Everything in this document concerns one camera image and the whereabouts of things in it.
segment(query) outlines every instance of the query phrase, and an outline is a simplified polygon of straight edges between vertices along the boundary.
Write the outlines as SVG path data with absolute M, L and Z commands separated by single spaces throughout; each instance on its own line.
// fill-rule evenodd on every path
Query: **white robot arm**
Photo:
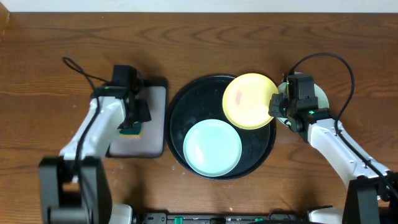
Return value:
M 351 180 L 358 177 L 375 178 L 378 175 L 368 168 L 366 164 L 341 140 L 336 134 L 334 128 L 335 120 L 333 118 L 318 120 L 315 124 L 308 126 L 308 142 L 312 147 L 317 149 L 330 165 L 334 168 L 340 176 L 345 186 Z M 341 134 L 349 143 L 356 148 L 356 150 L 363 155 L 367 160 L 372 161 L 372 164 L 383 174 L 387 175 L 389 169 L 374 160 L 368 153 L 359 146 L 356 141 L 346 132 L 343 124 L 339 121 L 338 128 Z
M 94 90 L 88 114 L 73 139 L 58 157 L 43 158 L 39 174 L 44 223 L 136 223 L 130 206 L 112 204 L 102 159 L 120 129 L 151 120 L 146 101 L 135 98 L 140 87 L 137 73 L 130 66 L 115 65 L 112 81 Z M 80 191 L 63 190 L 63 184 L 70 182 L 77 182 Z

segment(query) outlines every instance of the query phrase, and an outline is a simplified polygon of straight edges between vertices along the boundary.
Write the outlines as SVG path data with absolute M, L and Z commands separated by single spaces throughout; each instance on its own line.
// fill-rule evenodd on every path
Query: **yellow plate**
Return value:
M 278 93 L 278 89 L 266 76 L 256 73 L 241 75 L 225 89 L 225 116 L 239 128 L 261 128 L 273 119 L 268 115 L 268 107 L 274 93 Z

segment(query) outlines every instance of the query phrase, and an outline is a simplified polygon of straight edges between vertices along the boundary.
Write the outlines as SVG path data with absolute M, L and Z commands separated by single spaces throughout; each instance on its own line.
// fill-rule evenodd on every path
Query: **green sponge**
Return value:
M 140 138 L 142 134 L 142 123 L 134 124 L 131 128 L 122 129 L 119 133 L 125 138 Z

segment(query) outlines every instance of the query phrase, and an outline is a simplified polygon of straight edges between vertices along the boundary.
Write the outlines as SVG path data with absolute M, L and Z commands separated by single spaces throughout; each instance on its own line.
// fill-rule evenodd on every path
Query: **black tray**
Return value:
M 230 180 L 250 174 L 265 161 L 275 143 L 275 119 L 262 128 L 245 130 L 231 124 L 224 115 L 224 91 L 235 78 L 232 75 L 211 75 L 194 80 L 175 95 L 166 112 L 166 140 L 174 157 L 186 169 L 207 179 Z M 183 154 L 185 135 L 193 125 L 206 119 L 227 122 L 238 132 L 242 142 L 238 164 L 219 177 L 207 177 L 195 172 Z

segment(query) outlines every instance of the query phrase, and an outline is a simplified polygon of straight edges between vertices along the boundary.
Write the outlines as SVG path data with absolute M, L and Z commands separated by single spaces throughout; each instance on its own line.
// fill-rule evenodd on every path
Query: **wooden table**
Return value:
M 114 64 L 169 80 L 171 97 L 211 73 L 281 74 L 316 52 L 351 64 L 356 90 L 342 117 L 362 147 L 398 170 L 398 16 L 394 14 L 12 13 L 0 46 L 0 223 L 40 223 L 37 166 L 56 156 L 88 111 L 91 90 L 64 66 L 111 78 Z M 303 63 L 338 112 L 349 74 L 330 57 Z M 210 181 L 168 147 L 158 159 L 106 159 L 114 202 L 139 211 L 268 213 L 343 208 L 346 188 L 323 156 L 277 125 L 275 146 L 252 174 Z

